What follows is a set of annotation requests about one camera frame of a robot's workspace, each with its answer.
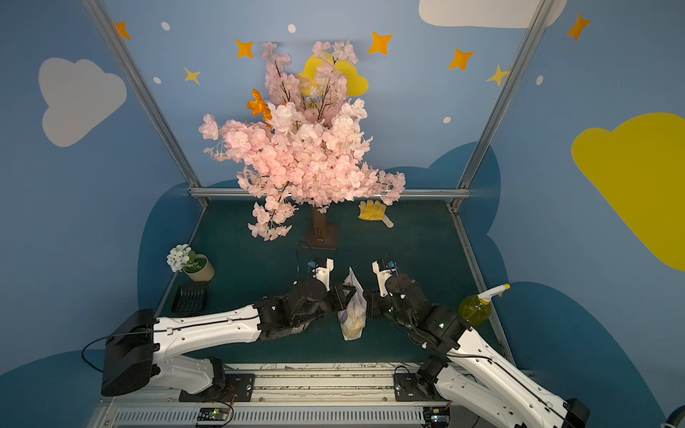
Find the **pink cherry blossom tree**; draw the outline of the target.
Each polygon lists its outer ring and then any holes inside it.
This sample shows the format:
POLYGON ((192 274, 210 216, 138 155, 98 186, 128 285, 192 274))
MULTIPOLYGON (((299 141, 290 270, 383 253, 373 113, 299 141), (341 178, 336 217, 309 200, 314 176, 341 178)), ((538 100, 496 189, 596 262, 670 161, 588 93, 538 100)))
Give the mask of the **pink cherry blossom tree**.
POLYGON ((198 128, 213 144, 205 149, 212 160, 242 164, 237 184, 258 200, 248 226, 252 236, 274 241, 288 235, 287 221, 304 204, 324 214, 334 203, 360 198, 397 202, 406 178, 365 162, 371 143, 360 126, 365 103, 349 96, 348 78, 336 67, 358 62, 353 44, 317 42, 312 52, 321 64, 313 78, 287 72, 291 57, 275 43, 262 47, 269 94, 263 100, 272 119, 219 124, 207 114, 198 128))

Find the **aluminium frame post left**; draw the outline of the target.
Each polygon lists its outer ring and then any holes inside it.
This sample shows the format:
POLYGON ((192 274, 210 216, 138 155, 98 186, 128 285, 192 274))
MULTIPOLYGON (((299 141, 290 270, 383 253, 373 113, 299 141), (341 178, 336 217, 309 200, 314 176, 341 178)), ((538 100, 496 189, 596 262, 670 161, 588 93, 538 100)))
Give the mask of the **aluminium frame post left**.
POLYGON ((154 99, 150 87, 146 83, 139 67, 137 67, 133 55, 128 50, 125 39, 119 33, 105 2, 100 0, 83 0, 82 5, 111 50, 112 55, 121 67, 140 103, 142 103, 162 142, 164 142, 169 154, 188 183, 189 189, 201 187, 200 179, 191 166, 167 119, 164 117, 160 106, 154 99))

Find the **aluminium frame post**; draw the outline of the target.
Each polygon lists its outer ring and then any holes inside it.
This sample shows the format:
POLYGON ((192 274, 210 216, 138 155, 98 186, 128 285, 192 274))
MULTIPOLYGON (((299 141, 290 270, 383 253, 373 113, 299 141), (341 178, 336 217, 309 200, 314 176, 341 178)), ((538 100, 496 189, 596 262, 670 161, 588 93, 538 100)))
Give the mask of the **aluminium frame post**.
POLYGON ((470 187, 473 183, 478 169, 480 169, 484 157, 490 148, 494 137, 503 121, 508 107, 514 98, 517 87, 524 77, 528 65, 540 44, 543 35, 548 28, 548 20, 551 17, 553 9, 557 1, 543 0, 540 1, 536 10, 533 13, 533 19, 529 24, 523 40, 517 50, 517 53, 510 66, 509 74, 506 76, 506 81, 502 84, 501 90, 497 96, 487 123, 481 133, 474 150, 472 151, 465 170, 458 182, 457 190, 464 196, 454 197, 450 202, 450 211, 454 214, 458 213, 458 209, 462 202, 469 198, 470 187))
POLYGON ((188 183, 189 189, 201 187, 200 179, 191 166, 167 119, 164 117, 160 106, 154 99, 150 87, 146 83, 139 67, 137 67, 133 55, 128 50, 125 39, 119 33, 105 2, 100 0, 83 0, 82 5, 111 50, 112 55, 121 67, 140 103, 142 103, 162 142, 164 142, 169 154, 188 183))

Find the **yellow green spray bottle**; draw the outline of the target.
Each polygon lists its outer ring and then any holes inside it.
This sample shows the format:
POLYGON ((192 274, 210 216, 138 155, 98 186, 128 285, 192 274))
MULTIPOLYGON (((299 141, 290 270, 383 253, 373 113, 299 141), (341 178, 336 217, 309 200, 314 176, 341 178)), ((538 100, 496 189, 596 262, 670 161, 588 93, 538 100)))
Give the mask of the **yellow green spray bottle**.
POLYGON ((458 306, 458 315, 472 327, 478 327, 488 321, 492 314, 492 298, 501 297, 509 290, 510 284, 498 285, 479 294, 468 296, 458 306))

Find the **brown metal tree base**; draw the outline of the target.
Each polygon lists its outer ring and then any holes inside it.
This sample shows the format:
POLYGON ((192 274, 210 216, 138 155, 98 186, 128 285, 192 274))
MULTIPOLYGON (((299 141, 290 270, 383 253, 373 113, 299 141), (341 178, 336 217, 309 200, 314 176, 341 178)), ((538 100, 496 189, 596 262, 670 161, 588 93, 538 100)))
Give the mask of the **brown metal tree base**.
POLYGON ((338 247, 340 226, 326 223, 324 226, 310 223, 304 242, 312 249, 336 250, 338 247))

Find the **white purple oats bag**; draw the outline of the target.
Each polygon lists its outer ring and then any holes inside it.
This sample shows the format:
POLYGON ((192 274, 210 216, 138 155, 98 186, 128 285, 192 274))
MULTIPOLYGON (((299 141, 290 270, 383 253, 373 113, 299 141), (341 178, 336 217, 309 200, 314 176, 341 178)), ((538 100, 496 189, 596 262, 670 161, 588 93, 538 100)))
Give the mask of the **white purple oats bag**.
POLYGON ((338 312, 337 317, 344 340, 354 341, 360 339, 366 326, 367 301, 364 297, 364 289, 351 267, 349 268, 349 275, 342 285, 351 286, 351 292, 354 294, 349 299, 346 308, 338 312))

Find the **black plastic scoop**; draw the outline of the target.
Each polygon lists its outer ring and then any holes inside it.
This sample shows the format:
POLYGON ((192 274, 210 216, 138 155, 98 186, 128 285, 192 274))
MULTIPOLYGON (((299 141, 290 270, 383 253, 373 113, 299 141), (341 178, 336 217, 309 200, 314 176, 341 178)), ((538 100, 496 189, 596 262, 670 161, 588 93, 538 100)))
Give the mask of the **black plastic scoop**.
POLYGON ((208 283, 185 282, 178 287, 171 312, 180 317, 191 317, 202 312, 207 304, 208 283))

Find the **aluminium frame post right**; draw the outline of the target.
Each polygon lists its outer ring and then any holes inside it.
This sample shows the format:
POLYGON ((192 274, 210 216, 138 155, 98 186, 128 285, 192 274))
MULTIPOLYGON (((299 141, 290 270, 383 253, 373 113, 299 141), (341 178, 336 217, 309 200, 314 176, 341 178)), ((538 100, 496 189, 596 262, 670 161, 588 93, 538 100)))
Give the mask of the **aluminium frame post right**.
POLYGON ((509 74, 506 76, 506 81, 502 84, 501 90, 497 96, 487 123, 481 133, 474 150, 472 151, 465 170, 458 182, 457 190, 464 196, 454 197, 450 202, 450 211, 454 214, 458 213, 458 209, 462 202, 469 198, 470 187, 473 183, 478 169, 480 169, 484 157, 490 148, 494 137, 503 121, 508 107, 514 98, 517 87, 524 77, 528 65, 540 44, 543 35, 548 28, 548 20, 551 17, 553 9, 557 1, 543 0, 540 1, 536 10, 533 13, 533 19, 529 24, 523 40, 517 50, 517 53, 510 66, 509 74))

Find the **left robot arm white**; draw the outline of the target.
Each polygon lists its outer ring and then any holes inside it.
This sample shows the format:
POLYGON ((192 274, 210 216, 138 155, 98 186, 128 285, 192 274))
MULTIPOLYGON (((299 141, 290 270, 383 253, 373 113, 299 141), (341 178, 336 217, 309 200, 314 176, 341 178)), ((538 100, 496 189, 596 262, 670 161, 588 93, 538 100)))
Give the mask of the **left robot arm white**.
POLYGON ((227 388, 222 362, 198 360, 192 352, 299 335, 313 321, 343 311, 356 296, 351 285, 310 278, 289 294, 206 316, 155 317, 152 310, 139 310, 105 341, 101 394, 117 397, 153 385, 211 401, 227 388))

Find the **yellow dotted work glove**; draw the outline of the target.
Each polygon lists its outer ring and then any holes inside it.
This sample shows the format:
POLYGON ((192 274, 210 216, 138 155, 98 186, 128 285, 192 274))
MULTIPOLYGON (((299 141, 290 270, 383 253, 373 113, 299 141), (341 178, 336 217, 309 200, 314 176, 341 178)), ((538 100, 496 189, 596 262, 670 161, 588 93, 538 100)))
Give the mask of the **yellow dotted work glove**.
POLYGON ((387 228, 394 227, 394 223, 385 214, 387 207, 380 201, 361 201, 359 209, 359 219, 364 221, 381 221, 387 228))

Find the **orange butterfly decoration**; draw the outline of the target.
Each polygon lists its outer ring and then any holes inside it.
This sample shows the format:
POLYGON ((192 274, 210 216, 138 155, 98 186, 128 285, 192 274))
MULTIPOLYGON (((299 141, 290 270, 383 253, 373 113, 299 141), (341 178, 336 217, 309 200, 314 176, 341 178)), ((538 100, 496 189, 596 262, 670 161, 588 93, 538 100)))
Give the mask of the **orange butterfly decoration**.
POLYGON ((262 98, 262 94, 257 90, 252 90, 253 99, 246 104, 246 107, 252 112, 253 116, 262 116, 264 121, 272 119, 271 111, 262 98))

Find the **white flowers in pot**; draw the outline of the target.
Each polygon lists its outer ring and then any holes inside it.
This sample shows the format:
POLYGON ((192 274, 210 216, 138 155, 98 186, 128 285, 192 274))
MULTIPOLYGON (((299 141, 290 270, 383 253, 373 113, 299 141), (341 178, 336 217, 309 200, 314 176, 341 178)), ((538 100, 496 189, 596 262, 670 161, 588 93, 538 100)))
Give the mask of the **white flowers in pot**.
POLYGON ((166 260, 174 273, 183 272, 194 282, 209 282, 215 276, 209 259, 196 253, 189 244, 178 244, 171 248, 166 260))

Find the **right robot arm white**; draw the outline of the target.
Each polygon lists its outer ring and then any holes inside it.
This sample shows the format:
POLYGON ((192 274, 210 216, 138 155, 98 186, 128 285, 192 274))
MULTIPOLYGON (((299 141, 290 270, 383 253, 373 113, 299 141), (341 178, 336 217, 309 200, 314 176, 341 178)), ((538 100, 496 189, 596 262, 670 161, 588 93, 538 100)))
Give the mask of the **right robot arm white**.
POLYGON ((496 427, 586 426, 587 406, 535 383, 458 313, 428 301, 416 280, 390 269, 376 278, 377 291, 366 295, 371 316, 392 320, 415 344, 433 353, 417 378, 440 397, 496 427))

